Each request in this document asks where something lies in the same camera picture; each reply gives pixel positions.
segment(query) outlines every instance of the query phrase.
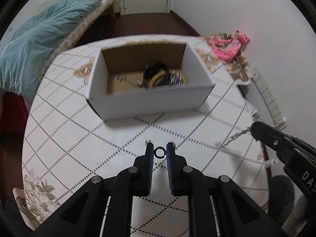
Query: silver chain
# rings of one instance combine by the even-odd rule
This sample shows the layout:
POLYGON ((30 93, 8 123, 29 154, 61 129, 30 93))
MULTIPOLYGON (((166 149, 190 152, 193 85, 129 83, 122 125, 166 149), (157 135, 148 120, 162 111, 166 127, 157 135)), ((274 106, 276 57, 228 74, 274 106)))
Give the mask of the silver chain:
POLYGON ((131 82, 127 76, 126 73, 124 73, 122 76, 120 76, 119 74, 116 75, 116 79, 120 82, 126 82, 128 84, 130 84, 133 87, 138 87, 138 88, 142 88, 143 87, 143 82, 138 80, 136 83, 131 82))
POLYGON ((229 139, 226 143, 224 143, 224 144, 221 145, 220 148, 227 146, 227 145, 230 144, 232 141, 236 140, 238 137, 242 136, 243 134, 246 134, 246 133, 250 132, 250 128, 251 128, 251 126, 249 126, 249 127, 247 127, 246 129, 242 130, 240 133, 235 133, 235 134, 233 134, 233 135, 230 137, 230 139, 229 139))

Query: white cardboard box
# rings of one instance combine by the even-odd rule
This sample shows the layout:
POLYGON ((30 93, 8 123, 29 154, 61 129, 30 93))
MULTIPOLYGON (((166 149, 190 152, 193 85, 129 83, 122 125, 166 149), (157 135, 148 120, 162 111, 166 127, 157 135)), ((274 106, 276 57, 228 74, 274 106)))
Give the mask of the white cardboard box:
MULTIPOLYGON (((203 104, 215 82, 199 55, 189 44, 160 43, 137 46, 130 45, 103 51, 100 49, 94 59, 86 99, 103 120, 198 109, 203 104), (149 63, 149 59, 160 60, 166 63, 169 69, 181 67, 187 84, 108 92, 112 89, 108 85, 110 81, 117 81, 116 74, 132 72, 132 67, 143 67, 149 63)), ((118 82, 116 85, 123 86, 123 83, 118 82)), ((127 83, 124 86, 133 89, 127 83)))

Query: small gold object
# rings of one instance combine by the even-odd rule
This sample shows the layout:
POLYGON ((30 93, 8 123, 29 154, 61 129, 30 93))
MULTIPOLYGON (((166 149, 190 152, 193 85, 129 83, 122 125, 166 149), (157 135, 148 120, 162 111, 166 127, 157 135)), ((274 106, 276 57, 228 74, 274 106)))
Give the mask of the small gold object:
POLYGON ((86 84, 89 80, 89 75, 92 69, 94 58, 91 58, 88 63, 83 64, 80 68, 74 71, 74 75, 79 78, 83 78, 83 82, 86 84))
POLYGON ((154 87, 157 83, 159 83, 159 80, 166 74, 164 70, 160 70, 156 75, 153 76, 153 78, 148 82, 148 87, 154 87))

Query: power strip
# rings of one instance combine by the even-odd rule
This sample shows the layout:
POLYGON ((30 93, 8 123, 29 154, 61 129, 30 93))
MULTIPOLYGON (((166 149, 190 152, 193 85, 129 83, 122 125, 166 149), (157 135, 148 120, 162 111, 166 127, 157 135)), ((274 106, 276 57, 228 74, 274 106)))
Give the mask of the power strip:
POLYGON ((263 98, 270 115, 272 117, 274 128, 282 130, 287 127, 286 118, 282 113, 280 106, 278 105, 276 99, 272 95, 272 92, 268 84, 263 79, 263 76, 259 73, 258 69, 254 67, 251 71, 252 79, 256 85, 261 97, 263 98))

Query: table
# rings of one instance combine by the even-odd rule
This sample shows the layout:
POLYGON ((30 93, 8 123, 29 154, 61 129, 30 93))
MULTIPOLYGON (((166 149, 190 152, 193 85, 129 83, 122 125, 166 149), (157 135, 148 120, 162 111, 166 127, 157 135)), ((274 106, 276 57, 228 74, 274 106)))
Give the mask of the table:
MULTIPOLYGON (((252 123, 245 99, 221 63, 210 73, 216 86, 198 110, 103 122, 87 105, 85 78, 74 76, 75 69, 99 47, 153 41, 188 42, 211 52, 198 37, 127 36, 68 50, 49 67, 31 107, 22 157, 27 205, 40 222, 94 175, 108 178, 132 166, 149 140, 155 147, 173 141, 189 165, 211 177, 228 175, 259 205, 268 201, 263 158, 257 159, 260 143, 248 133, 220 150, 215 146, 252 123)), ((166 167, 165 160, 155 158, 150 196, 134 197, 133 237, 189 236, 187 199, 171 196, 166 167)))

